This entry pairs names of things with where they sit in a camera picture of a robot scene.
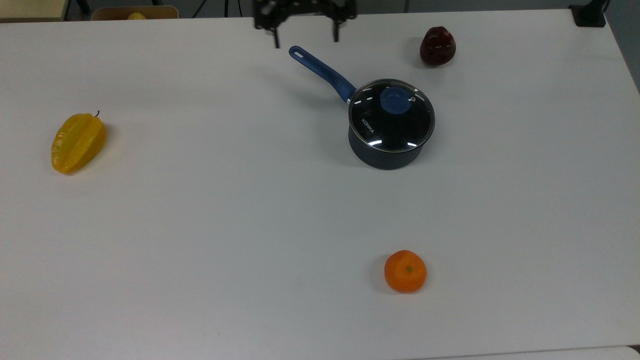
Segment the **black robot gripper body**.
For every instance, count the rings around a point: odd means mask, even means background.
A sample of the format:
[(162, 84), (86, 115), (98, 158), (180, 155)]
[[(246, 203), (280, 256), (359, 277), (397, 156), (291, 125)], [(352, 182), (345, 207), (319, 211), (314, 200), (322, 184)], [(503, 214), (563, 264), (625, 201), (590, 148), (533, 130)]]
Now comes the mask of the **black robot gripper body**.
[(272, 31), (294, 15), (319, 13), (342, 24), (358, 16), (356, 0), (254, 0), (253, 26)]

